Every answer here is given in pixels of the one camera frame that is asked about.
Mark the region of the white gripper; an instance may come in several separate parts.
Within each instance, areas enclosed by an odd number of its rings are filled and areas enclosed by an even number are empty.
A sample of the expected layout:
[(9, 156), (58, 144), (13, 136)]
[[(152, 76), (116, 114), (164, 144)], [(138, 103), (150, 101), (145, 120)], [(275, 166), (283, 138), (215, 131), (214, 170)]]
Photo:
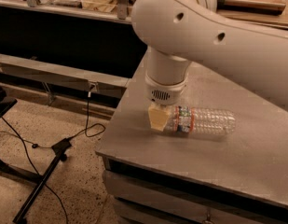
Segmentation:
[(171, 108), (166, 105), (174, 105), (180, 100), (186, 83), (187, 78), (178, 84), (162, 85), (145, 76), (146, 97), (154, 102), (148, 107), (150, 126), (153, 130), (164, 131), (171, 115)]

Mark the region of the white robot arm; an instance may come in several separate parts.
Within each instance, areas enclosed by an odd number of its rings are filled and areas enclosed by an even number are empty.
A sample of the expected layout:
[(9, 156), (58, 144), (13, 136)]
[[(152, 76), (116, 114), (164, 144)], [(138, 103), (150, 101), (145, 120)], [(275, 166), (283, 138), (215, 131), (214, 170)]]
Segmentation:
[(288, 31), (227, 19), (216, 0), (136, 0), (135, 34), (147, 45), (152, 129), (230, 132), (232, 113), (179, 106), (190, 64), (199, 63), (288, 111)]

